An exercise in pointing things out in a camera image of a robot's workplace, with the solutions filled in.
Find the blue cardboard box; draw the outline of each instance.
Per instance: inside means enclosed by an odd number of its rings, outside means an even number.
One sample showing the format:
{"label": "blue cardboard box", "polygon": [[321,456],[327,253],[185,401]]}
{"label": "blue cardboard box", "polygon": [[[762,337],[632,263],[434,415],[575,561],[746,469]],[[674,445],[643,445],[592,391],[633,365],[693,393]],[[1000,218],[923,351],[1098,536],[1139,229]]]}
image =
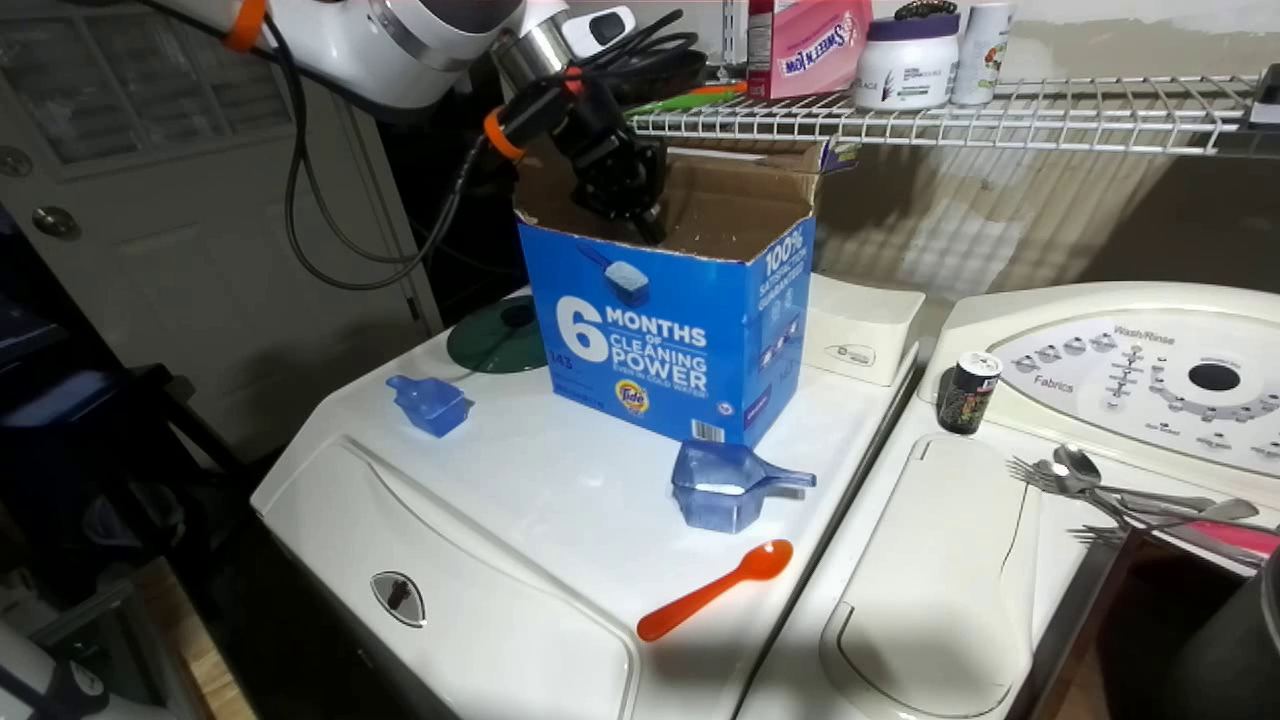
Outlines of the blue cardboard box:
{"label": "blue cardboard box", "polygon": [[520,237],[554,391],[655,433],[754,446],[795,393],[824,147],[672,150],[658,247],[521,167]]}

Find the orange spoon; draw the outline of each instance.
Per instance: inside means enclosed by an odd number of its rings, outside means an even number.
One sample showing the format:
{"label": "orange spoon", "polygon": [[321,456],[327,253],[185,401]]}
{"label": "orange spoon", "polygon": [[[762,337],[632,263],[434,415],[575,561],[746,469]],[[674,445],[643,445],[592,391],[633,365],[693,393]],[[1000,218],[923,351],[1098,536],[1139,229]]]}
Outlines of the orange spoon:
{"label": "orange spoon", "polygon": [[795,548],[787,541],[771,541],[751,548],[732,573],[718,580],[712,580],[685,597],[668,602],[645,615],[636,623],[636,634],[644,642],[653,642],[675,630],[689,620],[694,612],[719,597],[724,591],[742,580],[772,580],[791,562]]}

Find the white door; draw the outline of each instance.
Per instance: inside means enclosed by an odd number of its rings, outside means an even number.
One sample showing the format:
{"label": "white door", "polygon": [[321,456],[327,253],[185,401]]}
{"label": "white door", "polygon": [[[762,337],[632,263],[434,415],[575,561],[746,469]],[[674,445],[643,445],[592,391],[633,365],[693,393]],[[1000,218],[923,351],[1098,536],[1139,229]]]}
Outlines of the white door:
{"label": "white door", "polygon": [[[411,250],[372,120],[310,82],[307,104],[339,225],[371,251]],[[291,123],[269,63],[151,10],[0,5],[0,204],[119,359],[188,377],[192,407],[244,457],[439,329],[421,269],[347,292],[293,259]],[[305,187],[297,227],[314,261],[353,282],[388,274],[339,245]]]}

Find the wire shelf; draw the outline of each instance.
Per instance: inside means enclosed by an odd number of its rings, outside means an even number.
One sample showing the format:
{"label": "wire shelf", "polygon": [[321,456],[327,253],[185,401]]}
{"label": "wire shelf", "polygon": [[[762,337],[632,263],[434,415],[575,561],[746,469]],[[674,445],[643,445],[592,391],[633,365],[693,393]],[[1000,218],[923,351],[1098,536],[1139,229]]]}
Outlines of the wire shelf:
{"label": "wire shelf", "polygon": [[631,118],[639,135],[929,147],[1280,158],[1280,133],[1245,129],[1257,77],[1070,78],[1001,83],[979,108],[858,110],[844,94],[736,99]]}

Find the open box flap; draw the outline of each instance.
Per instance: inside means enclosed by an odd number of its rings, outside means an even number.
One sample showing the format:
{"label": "open box flap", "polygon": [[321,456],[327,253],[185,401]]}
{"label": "open box flap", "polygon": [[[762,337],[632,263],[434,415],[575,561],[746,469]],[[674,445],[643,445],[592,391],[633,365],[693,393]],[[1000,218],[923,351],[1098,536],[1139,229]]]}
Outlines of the open box flap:
{"label": "open box flap", "polygon": [[[660,222],[667,240],[658,247],[713,260],[750,261],[797,222],[813,214],[827,159],[823,143],[774,154],[672,149]],[[520,164],[516,208],[529,224],[637,245],[632,228],[604,220],[573,204],[572,169],[549,143],[539,143]]]}

